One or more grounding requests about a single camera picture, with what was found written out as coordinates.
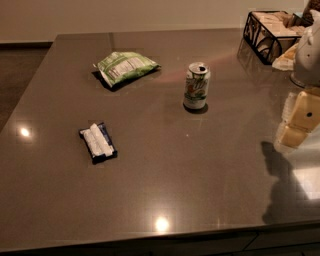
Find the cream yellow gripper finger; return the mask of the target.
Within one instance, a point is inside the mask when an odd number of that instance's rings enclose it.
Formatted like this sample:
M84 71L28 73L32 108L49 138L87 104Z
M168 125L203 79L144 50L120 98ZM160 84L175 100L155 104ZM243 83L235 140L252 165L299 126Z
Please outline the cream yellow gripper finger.
M278 143L298 148L320 124L320 89L313 87L299 94L290 92L278 128Z

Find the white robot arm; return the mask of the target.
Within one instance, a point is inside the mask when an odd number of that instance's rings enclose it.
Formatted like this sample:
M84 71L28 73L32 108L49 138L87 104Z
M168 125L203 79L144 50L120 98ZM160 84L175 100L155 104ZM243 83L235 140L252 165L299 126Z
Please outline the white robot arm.
M313 24L298 43L291 80L304 89L285 101L276 142L298 148L320 124L320 12L310 10Z

